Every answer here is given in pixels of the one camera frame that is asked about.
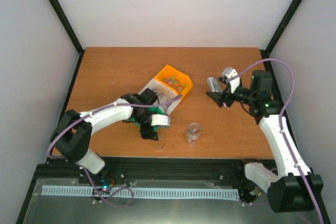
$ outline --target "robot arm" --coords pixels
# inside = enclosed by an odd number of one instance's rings
[[[298,160],[296,164],[286,145],[279,125],[279,113],[281,105],[271,99],[272,76],[269,72],[256,70],[252,74],[250,88],[242,87],[240,78],[233,68],[223,71],[218,80],[226,84],[224,91],[218,88],[219,83],[213,77],[208,78],[211,92],[207,95],[221,108],[231,107],[237,101],[249,105],[249,114],[254,117],[256,123],[265,134],[273,152],[278,175],[266,169],[261,163],[248,163],[245,165],[245,176],[253,181],[267,193],[270,207],[274,212],[308,211],[314,206],[303,183],[297,165],[300,165],[310,187],[316,197],[319,197],[323,187],[320,175],[312,174],[309,167],[302,160],[292,137],[287,128],[286,118],[282,117],[283,132],[289,141],[289,145]]]
[[[131,104],[151,105],[156,100],[155,93],[146,89],[141,95],[126,94],[115,102],[93,111],[77,113],[74,110],[69,110],[59,121],[50,141],[52,142],[58,134],[74,121],[87,117],[76,125],[72,131],[66,132],[55,144],[55,148],[68,162],[79,164],[91,173],[97,174],[104,168],[105,163],[89,149],[91,136],[110,124],[132,118],[139,123],[140,134],[143,139],[158,140],[158,134],[154,127],[169,127],[170,119],[168,116],[150,112],[146,108],[130,106]]]

